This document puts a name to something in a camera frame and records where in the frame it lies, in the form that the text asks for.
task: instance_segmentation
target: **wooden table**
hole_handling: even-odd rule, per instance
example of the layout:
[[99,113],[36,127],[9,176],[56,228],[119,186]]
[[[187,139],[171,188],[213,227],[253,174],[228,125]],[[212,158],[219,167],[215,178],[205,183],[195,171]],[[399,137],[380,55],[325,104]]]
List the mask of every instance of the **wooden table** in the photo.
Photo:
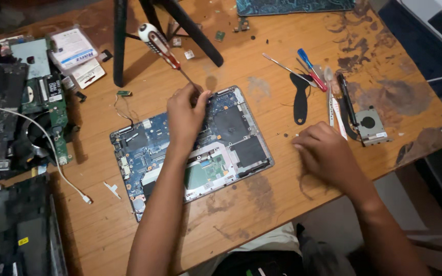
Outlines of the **wooden table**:
[[[36,37],[72,24],[80,24],[100,50],[112,52],[112,0],[83,10],[37,22],[16,32]],[[300,179],[301,163],[291,138],[303,128],[327,121],[325,94],[312,90],[308,118],[303,126],[293,121],[296,88],[288,72],[262,57],[267,53],[286,66],[298,67],[296,50],[304,48],[313,63],[344,72],[356,111],[373,105],[393,142],[363,148],[349,141],[359,165],[371,179],[442,148],[442,103],[427,84],[400,43],[383,26],[367,2],[354,11],[250,17],[250,30],[232,33],[238,16],[234,0],[182,1],[182,7],[224,57],[217,68],[190,38],[173,49],[184,71],[211,90],[238,85],[260,127],[275,166],[244,181],[184,205],[184,223],[173,268],[181,272],[218,254],[252,240],[296,216],[341,196],[313,178]],[[167,15],[159,11],[166,27]],[[138,1],[129,4],[128,31],[145,21]],[[222,43],[214,41],[217,30],[226,32]],[[186,60],[184,51],[195,58]],[[135,121],[165,111],[168,97],[186,84],[185,78],[145,45],[126,40],[126,86],[133,91],[127,104]],[[81,197],[56,173],[59,222],[71,274],[123,275],[137,223],[131,214],[114,151],[108,135],[127,125],[115,113],[119,90],[112,80],[112,61],[102,64],[107,75],[82,92],[86,102],[75,98],[69,113],[81,131],[68,148],[75,159],[64,166],[68,179],[89,195]],[[119,102],[125,108],[125,102]],[[3,184],[27,178],[21,175]],[[121,200],[104,185],[118,186]]]

